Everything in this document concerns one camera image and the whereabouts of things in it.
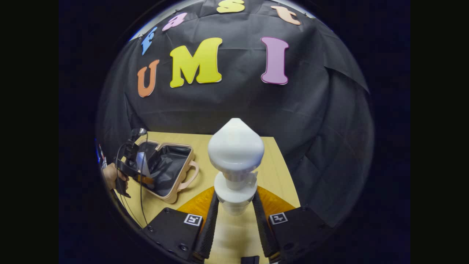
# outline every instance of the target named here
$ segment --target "beige bag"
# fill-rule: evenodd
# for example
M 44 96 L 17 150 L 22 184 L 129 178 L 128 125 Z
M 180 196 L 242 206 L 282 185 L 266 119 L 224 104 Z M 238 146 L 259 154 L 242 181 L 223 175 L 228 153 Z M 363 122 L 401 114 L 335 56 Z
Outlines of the beige bag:
M 153 188 L 145 183 L 143 186 L 167 203 L 176 202 L 177 193 L 187 188 L 199 173 L 199 165 L 194 161 L 192 146 L 177 143 L 160 145 L 156 141 L 144 140 L 141 141 L 139 147 L 140 151 L 146 153 L 148 168 L 154 180 Z M 191 167 L 194 167 L 196 171 L 188 181 L 183 183 Z

